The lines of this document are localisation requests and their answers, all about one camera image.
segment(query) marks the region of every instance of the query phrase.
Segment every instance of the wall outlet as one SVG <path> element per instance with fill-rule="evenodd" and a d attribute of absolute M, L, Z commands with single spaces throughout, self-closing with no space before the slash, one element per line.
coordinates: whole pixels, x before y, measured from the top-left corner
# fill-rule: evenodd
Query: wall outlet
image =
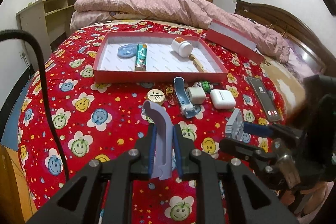
<path fill-rule="evenodd" d="M 20 57 L 21 57 L 21 59 L 23 59 L 25 56 L 26 56 L 25 51 L 20 51 Z"/>

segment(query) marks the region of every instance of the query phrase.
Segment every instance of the red bedsheet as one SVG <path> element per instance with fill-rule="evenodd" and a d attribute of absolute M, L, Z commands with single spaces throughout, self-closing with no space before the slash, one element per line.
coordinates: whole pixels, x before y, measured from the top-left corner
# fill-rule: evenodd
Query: red bedsheet
<path fill-rule="evenodd" d="M 155 31 L 205 37 L 203 30 L 169 27 L 150 21 L 138 24 L 97 24 L 78 30 L 62 43 L 46 63 L 47 84 L 51 114 L 58 137 L 67 157 L 70 177 L 91 159 L 113 160 L 134 147 L 149 125 L 141 115 L 142 103 L 151 88 L 163 88 L 164 84 L 113 84 L 95 85 L 92 72 L 95 54 L 104 35 L 111 31 Z M 228 89 L 236 98 L 236 107 L 249 122 L 267 124 L 262 107 L 245 77 L 260 77 L 281 114 L 284 102 L 273 83 L 261 68 L 244 57 L 232 54 L 224 48 L 209 43 L 210 48 L 224 62 L 229 71 L 227 79 L 215 88 Z M 179 106 L 166 101 L 167 110 L 174 124 L 180 124 L 182 132 L 194 138 L 195 146 L 207 151 L 213 158 L 227 157 L 218 151 L 218 143 L 224 137 L 229 111 L 217 111 L 207 95 L 199 114 L 186 119 Z M 26 173 L 30 191 L 37 208 L 45 204 L 64 183 L 63 165 L 53 136 L 48 127 L 43 107 L 39 74 L 36 73 L 28 89 L 19 120 L 18 143 L 20 161 Z M 92 115 L 100 115 L 103 121 L 91 122 Z M 243 136 L 245 142 L 258 145 L 268 151 L 269 140 Z M 132 223 L 193 223 L 196 220 L 196 189 L 194 181 L 182 182 L 176 170 L 173 177 L 160 181 L 135 181 L 133 187 Z M 184 202 L 177 211 L 179 202 Z"/>

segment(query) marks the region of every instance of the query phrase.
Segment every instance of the purple plastic handle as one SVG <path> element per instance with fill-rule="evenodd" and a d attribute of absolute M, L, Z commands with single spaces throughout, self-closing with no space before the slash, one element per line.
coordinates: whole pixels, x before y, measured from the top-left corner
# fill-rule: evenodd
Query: purple plastic handle
<path fill-rule="evenodd" d="M 152 178 L 165 180 L 172 177 L 173 124 L 168 113 L 157 103 L 146 100 L 143 114 L 151 118 L 156 126 L 156 148 Z"/>

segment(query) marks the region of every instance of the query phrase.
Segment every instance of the blue floor mat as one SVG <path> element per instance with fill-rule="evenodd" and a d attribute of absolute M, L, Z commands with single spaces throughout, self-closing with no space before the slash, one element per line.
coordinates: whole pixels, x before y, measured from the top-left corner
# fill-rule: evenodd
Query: blue floor mat
<path fill-rule="evenodd" d="M 20 93 L 19 98 L 16 100 L 12 112 L 9 115 L 8 121 L 6 123 L 5 131 L 3 133 L 1 144 L 14 150 L 18 151 L 17 145 L 17 125 L 19 122 L 20 112 L 22 104 L 25 100 L 30 81 L 26 84 Z"/>

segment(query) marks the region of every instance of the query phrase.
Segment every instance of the folded blanket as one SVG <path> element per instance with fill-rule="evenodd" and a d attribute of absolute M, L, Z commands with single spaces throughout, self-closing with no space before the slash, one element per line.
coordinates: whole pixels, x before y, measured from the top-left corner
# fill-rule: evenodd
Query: folded blanket
<path fill-rule="evenodd" d="M 111 20 L 109 12 L 130 13 L 140 18 L 171 21 L 207 29 L 212 19 L 218 20 L 246 34 L 257 43 L 261 53 L 285 63 L 289 58 L 289 45 L 274 30 L 255 24 L 236 14 L 230 14 L 206 0 L 77 0 L 71 28 L 74 30 L 84 23 L 83 13 L 95 21 Z"/>

